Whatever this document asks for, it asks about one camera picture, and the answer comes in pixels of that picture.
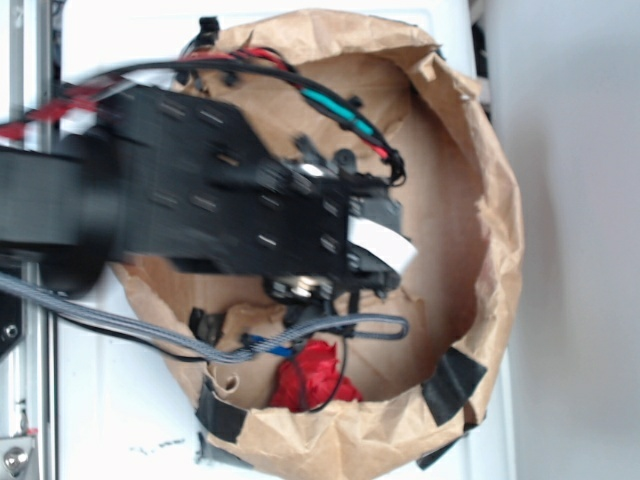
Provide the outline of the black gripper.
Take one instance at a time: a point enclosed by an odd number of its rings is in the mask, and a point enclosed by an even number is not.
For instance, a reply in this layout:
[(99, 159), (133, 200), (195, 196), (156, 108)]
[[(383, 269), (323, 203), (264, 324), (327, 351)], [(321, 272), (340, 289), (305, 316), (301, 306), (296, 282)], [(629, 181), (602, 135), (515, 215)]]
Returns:
[(306, 136), (295, 139), (302, 154), (300, 169), (313, 179), (336, 180), (349, 187), (348, 202), (339, 206), (325, 195), (323, 209), (345, 224), (345, 241), (323, 234), (321, 246), (343, 253), (345, 272), (277, 277), (265, 283), (268, 293), (287, 306), (284, 324), (323, 322), (337, 314), (335, 300), (347, 294), (349, 315), (360, 312), (363, 292), (385, 300), (400, 286), (404, 272), (402, 206), (389, 195), (390, 181), (358, 170), (354, 153), (341, 149), (325, 159)]

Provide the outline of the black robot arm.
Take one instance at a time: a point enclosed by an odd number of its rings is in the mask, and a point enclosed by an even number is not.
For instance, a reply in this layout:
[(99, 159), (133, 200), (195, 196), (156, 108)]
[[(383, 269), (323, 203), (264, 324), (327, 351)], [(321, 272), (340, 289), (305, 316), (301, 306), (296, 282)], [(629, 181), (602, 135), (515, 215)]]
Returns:
[(294, 144), (297, 157), (275, 156), (229, 103), (145, 86), (110, 96), (49, 154), (2, 149), (1, 266), (35, 262), (72, 297), (135, 255), (256, 277), (282, 303), (396, 289), (400, 267), (355, 239), (360, 220), (399, 232), (387, 181), (360, 173), (350, 150)]

